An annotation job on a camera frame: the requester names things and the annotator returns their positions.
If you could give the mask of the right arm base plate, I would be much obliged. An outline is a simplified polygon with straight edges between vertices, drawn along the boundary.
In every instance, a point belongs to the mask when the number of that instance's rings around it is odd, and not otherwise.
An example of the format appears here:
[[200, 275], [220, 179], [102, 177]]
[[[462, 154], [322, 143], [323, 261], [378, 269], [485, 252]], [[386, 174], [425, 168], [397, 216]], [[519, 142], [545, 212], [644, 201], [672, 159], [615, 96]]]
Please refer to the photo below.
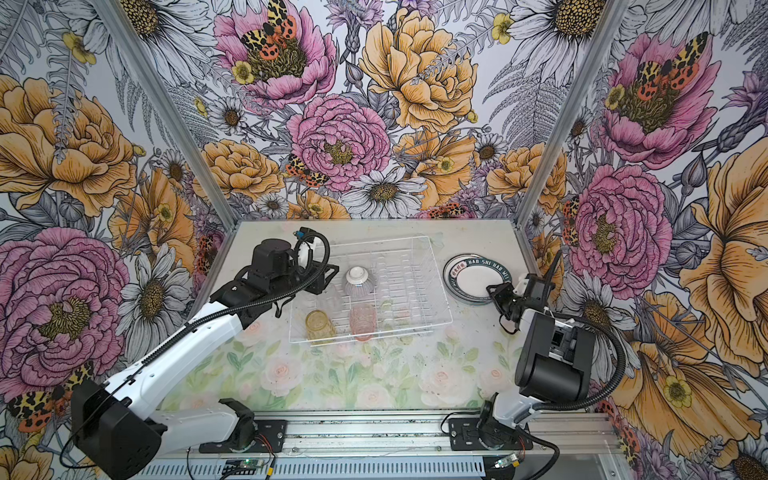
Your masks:
[[453, 451], [523, 451], [533, 443], [517, 431], [489, 421], [482, 427], [477, 417], [451, 417], [447, 431]]

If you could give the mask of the white ceramic bowl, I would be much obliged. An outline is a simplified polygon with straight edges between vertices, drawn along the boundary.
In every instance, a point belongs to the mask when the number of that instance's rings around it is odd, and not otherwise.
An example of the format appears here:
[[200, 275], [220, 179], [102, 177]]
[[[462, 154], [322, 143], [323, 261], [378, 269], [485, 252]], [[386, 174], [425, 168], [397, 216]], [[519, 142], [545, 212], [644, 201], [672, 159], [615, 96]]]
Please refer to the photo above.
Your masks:
[[351, 301], [370, 299], [375, 292], [374, 276], [363, 266], [352, 266], [345, 274], [343, 290]]

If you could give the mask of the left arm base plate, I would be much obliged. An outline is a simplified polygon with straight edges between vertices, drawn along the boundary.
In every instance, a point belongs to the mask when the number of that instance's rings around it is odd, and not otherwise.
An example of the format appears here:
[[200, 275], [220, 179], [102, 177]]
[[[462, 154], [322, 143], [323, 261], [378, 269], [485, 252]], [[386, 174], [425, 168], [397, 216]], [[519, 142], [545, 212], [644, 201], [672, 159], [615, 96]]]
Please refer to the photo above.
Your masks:
[[220, 442], [203, 443], [203, 454], [281, 453], [286, 438], [286, 420], [257, 419], [249, 426], [237, 426], [232, 435]]

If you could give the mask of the white plate green band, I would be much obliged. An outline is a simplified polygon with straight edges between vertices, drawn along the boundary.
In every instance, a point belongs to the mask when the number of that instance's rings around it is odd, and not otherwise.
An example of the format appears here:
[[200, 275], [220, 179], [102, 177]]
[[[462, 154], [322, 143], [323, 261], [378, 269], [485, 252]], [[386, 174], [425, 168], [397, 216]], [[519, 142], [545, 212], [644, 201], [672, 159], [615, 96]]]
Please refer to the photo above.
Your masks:
[[491, 302], [489, 286], [510, 282], [510, 271], [501, 263], [477, 254], [459, 254], [443, 267], [443, 283], [456, 299], [473, 305]]

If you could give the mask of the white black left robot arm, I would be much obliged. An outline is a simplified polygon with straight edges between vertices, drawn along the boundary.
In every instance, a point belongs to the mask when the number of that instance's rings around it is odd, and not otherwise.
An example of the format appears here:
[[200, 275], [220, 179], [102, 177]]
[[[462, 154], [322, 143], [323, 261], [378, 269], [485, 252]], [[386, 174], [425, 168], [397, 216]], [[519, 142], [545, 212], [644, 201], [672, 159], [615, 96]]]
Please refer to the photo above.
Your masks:
[[157, 455], [203, 444], [245, 451], [257, 439], [253, 411], [234, 399], [176, 414], [158, 411], [166, 395], [205, 358], [260, 315], [280, 314], [297, 294], [321, 294], [339, 269], [321, 233], [302, 227], [296, 242], [266, 239], [250, 264], [215, 291], [198, 314], [146, 356], [97, 383], [85, 380], [71, 397], [69, 442], [90, 467], [130, 479]]

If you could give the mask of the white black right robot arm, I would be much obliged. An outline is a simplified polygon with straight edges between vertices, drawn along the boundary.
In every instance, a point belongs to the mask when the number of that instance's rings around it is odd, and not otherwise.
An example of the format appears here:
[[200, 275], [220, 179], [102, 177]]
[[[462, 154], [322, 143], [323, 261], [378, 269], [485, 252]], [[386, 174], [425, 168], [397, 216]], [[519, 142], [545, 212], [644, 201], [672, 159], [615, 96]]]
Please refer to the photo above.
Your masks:
[[587, 398], [596, 336], [573, 320], [555, 318], [548, 308], [554, 287], [553, 280], [534, 274], [516, 286], [504, 282], [486, 287], [501, 324], [525, 336], [514, 388], [494, 393], [481, 409], [479, 439], [491, 450], [525, 446], [520, 431], [539, 414], [536, 405], [551, 410], [555, 404]]

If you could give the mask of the yellow glass cup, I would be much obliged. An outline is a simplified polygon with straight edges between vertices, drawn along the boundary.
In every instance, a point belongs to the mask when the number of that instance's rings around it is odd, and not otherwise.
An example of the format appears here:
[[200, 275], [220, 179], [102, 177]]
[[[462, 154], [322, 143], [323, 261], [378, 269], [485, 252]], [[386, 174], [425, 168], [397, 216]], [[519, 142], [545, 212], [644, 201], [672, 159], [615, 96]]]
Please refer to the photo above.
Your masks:
[[336, 337], [336, 329], [330, 317], [321, 310], [313, 310], [305, 318], [306, 336], [315, 344], [330, 343]]

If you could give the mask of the pink glass cup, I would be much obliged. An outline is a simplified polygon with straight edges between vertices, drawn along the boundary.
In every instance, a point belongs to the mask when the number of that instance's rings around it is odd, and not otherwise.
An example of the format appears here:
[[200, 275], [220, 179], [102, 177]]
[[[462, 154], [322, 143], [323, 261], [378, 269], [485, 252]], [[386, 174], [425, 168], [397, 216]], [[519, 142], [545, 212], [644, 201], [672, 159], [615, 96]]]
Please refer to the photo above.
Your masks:
[[352, 336], [360, 342], [373, 338], [377, 332], [377, 310], [369, 303], [355, 304], [349, 313], [349, 326]]

